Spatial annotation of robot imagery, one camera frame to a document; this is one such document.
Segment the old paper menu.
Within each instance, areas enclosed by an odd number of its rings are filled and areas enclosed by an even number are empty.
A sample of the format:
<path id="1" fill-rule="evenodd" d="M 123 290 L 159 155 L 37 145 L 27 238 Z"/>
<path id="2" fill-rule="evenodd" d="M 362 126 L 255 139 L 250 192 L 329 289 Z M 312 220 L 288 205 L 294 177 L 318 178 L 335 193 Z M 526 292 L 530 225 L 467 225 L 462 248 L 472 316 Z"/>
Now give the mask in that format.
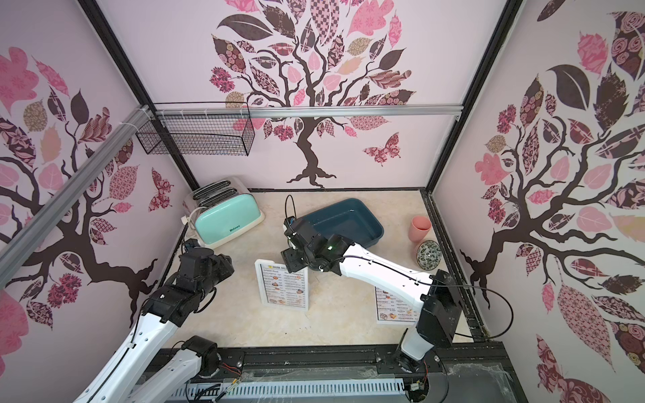
<path id="1" fill-rule="evenodd" d="M 419 312 L 378 287 L 375 288 L 375 301 L 378 324 L 411 326 L 419 319 Z"/>

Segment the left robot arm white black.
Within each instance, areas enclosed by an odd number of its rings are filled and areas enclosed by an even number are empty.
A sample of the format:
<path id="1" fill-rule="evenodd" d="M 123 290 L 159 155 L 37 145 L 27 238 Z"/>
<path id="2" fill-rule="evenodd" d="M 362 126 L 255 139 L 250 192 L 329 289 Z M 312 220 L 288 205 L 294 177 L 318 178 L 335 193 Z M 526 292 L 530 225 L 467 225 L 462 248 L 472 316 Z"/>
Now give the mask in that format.
<path id="1" fill-rule="evenodd" d="M 144 302 L 129 335 L 76 402 L 164 402 L 194 377 L 218 374 L 222 364 L 218 345 L 193 336 L 162 369 L 136 386 L 166 342 L 234 273 L 230 257 L 208 248 L 189 250 L 179 260 L 178 272 Z"/>

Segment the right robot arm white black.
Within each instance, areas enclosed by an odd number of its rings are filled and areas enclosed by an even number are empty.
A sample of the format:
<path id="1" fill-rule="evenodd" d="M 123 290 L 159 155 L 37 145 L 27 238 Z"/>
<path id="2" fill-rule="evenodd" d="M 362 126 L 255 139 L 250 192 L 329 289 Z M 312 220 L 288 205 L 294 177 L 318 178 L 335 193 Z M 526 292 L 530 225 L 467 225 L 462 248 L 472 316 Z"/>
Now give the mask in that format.
<path id="1" fill-rule="evenodd" d="M 342 235 L 327 238 L 302 218 L 286 218 L 283 229 L 289 248 L 282 251 L 282 258 L 289 272 L 308 269 L 361 280 L 405 302 L 418 314 L 393 354 L 405 373 L 418 372 L 432 349 L 452 347 L 464 310 L 462 290 L 502 297 L 486 287 L 459 284 L 444 270 L 432 275 L 395 264 Z"/>

